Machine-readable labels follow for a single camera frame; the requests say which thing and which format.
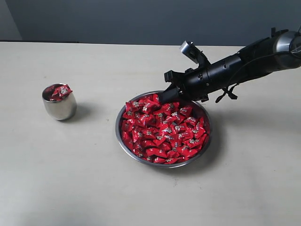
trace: candy wrapper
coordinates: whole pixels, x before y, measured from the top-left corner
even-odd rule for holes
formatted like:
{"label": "candy wrapper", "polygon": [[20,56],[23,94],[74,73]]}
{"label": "candy wrapper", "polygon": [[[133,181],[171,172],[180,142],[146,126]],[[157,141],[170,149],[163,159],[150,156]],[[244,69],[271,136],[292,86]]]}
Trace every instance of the candy wrapper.
{"label": "candy wrapper", "polygon": [[161,105],[157,94],[126,102],[122,117],[124,144],[139,158],[156,164],[187,161],[207,141],[203,117],[193,117],[193,108],[178,102]]}
{"label": "candy wrapper", "polygon": [[68,85],[62,85],[54,89],[52,95],[50,96],[50,101],[60,101],[64,100],[72,93],[72,90]]}

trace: gray wall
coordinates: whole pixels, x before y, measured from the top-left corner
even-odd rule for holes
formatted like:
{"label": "gray wall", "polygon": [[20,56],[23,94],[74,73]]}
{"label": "gray wall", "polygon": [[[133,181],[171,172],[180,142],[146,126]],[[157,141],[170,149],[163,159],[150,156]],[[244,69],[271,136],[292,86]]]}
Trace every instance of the gray wall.
{"label": "gray wall", "polygon": [[247,45],[296,30],[301,0],[7,0],[24,40]]}
{"label": "gray wall", "polygon": [[0,0],[0,40],[21,40],[5,0]]}

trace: table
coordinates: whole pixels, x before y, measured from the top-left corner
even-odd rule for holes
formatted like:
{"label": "table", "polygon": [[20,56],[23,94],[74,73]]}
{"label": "table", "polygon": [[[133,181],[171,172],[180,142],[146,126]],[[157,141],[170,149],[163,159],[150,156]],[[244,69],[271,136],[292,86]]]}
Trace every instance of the table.
{"label": "table", "polygon": [[[211,62],[240,47],[200,47]],[[130,158],[115,119],[163,73],[196,65],[177,46],[0,43],[0,225],[295,226],[301,221],[301,69],[204,103],[212,143],[197,161],[154,169]],[[49,117],[42,90],[67,83],[78,111]]]}

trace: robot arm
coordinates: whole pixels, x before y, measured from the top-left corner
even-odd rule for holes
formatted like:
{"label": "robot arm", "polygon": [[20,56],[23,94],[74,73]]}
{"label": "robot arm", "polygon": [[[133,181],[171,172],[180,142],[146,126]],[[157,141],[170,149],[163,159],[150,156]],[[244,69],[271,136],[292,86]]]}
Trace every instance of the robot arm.
{"label": "robot arm", "polygon": [[184,42],[181,52],[190,60],[199,64],[197,69],[187,69],[184,73],[168,71],[165,82],[171,85],[159,96],[162,103],[176,99],[209,100],[208,94],[222,89],[237,99],[232,91],[240,83],[258,79],[272,72],[298,68],[301,66],[301,34],[299,31],[277,31],[272,28],[271,37],[258,40],[242,48],[238,53],[228,56],[214,64],[194,46]]}

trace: metal cup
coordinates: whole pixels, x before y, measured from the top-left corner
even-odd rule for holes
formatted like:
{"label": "metal cup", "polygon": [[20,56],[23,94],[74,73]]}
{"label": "metal cup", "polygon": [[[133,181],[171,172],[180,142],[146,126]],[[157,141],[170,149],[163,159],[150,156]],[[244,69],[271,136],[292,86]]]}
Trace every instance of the metal cup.
{"label": "metal cup", "polygon": [[[51,86],[57,88],[62,85],[65,84],[53,84]],[[48,86],[42,92],[44,106],[48,114],[56,120],[66,120],[74,116],[77,105],[73,93],[70,93],[64,100],[50,101],[48,96],[49,94],[46,92],[46,89],[50,88],[51,86]]]}

